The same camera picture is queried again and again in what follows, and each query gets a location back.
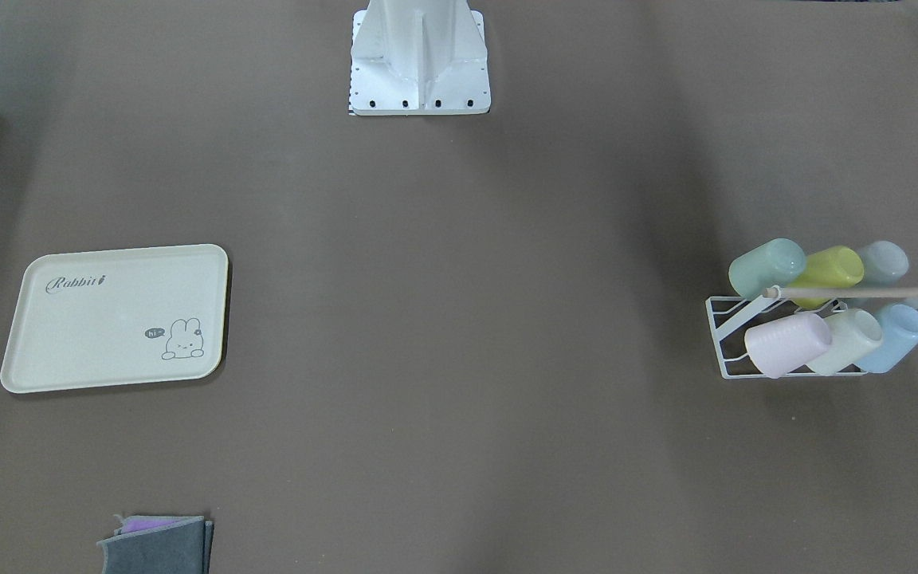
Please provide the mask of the green plastic cup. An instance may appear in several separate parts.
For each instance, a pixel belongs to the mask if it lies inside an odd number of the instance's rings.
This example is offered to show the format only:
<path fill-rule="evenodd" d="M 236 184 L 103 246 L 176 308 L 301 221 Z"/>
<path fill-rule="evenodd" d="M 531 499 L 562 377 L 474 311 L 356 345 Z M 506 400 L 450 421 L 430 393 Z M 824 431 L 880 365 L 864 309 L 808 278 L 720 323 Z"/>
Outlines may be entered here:
<path fill-rule="evenodd" d="M 767 288 L 794 282 L 805 268 L 802 247 L 794 240 L 776 238 L 736 258 L 729 266 L 728 280 L 739 297 L 751 301 Z"/>

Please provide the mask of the cream rabbit tray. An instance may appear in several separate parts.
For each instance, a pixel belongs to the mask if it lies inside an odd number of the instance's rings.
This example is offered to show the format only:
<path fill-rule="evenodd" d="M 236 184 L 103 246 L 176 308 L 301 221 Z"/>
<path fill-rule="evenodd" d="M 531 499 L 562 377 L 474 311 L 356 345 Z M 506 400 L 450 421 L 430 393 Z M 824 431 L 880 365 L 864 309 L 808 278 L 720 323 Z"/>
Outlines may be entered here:
<path fill-rule="evenodd" d="M 229 263 L 215 244 L 35 259 L 23 273 L 1 385 L 28 395 L 207 377 L 225 349 Z"/>

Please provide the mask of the pink plastic cup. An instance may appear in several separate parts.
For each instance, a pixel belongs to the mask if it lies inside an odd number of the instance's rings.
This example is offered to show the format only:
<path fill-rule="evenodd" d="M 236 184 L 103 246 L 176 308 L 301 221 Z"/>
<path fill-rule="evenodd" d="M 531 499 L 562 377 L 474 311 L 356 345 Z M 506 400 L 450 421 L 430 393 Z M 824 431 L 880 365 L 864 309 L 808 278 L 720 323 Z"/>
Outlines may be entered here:
<path fill-rule="evenodd" d="M 830 326 L 816 313 L 802 312 L 757 324 L 744 333 L 747 355 L 758 371 L 777 379 L 830 349 Z"/>

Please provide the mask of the yellow plastic cup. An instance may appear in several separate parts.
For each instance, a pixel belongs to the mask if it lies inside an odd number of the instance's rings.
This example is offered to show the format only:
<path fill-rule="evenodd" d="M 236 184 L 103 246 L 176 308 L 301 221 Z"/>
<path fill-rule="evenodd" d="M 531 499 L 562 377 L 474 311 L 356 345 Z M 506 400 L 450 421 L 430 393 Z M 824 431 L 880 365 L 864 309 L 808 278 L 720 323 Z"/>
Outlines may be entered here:
<path fill-rule="evenodd" d="M 837 245 L 808 255 L 805 271 L 787 289 L 849 289 L 864 275 L 860 255 L 848 246 Z"/>

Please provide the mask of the cream plastic cup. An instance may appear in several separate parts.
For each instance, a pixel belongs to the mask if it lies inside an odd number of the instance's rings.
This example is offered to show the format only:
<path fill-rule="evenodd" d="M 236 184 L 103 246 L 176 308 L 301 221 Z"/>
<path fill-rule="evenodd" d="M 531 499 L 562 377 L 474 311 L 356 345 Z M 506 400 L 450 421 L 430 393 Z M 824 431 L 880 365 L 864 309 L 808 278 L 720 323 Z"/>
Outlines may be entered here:
<path fill-rule="evenodd" d="M 883 329 L 878 319 L 863 309 L 846 309 L 826 319 L 832 342 L 827 352 L 805 364 L 819 375 L 835 375 L 864 356 L 871 355 L 883 343 Z"/>

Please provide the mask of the grey plastic cup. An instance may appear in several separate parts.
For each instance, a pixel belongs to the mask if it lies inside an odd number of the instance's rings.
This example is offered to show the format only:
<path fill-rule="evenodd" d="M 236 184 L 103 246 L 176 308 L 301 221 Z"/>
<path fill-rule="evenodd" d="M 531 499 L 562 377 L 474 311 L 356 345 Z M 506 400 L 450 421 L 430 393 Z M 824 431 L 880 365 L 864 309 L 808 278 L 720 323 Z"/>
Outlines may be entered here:
<path fill-rule="evenodd" d="M 893 286 L 906 276 L 910 261 L 899 245 L 878 240 L 856 250 L 862 261 L 864 273 L 857 287 L 879 288 Z"/>

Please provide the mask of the blue plastic cup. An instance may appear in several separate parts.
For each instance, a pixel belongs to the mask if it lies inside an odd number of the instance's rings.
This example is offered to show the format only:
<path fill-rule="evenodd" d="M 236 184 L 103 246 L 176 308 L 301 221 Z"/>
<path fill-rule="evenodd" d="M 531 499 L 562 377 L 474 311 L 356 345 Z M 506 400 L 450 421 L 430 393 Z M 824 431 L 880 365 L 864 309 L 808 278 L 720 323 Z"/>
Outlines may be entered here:
<path fill-rule="evenodd" d="M 888 304 L 874 316 L 882 329 L 881 346 L 857 360 L 855 366 L 867 373 L 889 373 L 918 345 L 918 309 Z"/>

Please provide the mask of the folded grey cloth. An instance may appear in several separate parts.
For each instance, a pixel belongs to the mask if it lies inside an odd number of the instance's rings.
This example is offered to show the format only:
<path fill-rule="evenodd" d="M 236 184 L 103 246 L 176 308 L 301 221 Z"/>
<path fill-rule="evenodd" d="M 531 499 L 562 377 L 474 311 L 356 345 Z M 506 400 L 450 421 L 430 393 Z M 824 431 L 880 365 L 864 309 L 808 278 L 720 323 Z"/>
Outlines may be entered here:
<path fill-rule="evenodd" d="M 113 537 L 98 542 L 103 573 L 207 573 L 214 523 L 204 516 L 116 517 Z"/>

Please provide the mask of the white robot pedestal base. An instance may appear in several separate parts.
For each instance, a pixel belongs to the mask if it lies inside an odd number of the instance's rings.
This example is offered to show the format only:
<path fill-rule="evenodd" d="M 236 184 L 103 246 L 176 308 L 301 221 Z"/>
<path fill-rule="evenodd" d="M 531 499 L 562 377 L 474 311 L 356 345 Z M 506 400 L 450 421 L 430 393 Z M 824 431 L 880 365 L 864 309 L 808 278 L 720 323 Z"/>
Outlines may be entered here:
<path fill-rule="evenodd" d="M 347 110 L 459 116 L 492 106 L 485 19 L 466 1 L 371 1 L 352 18 Z"/>

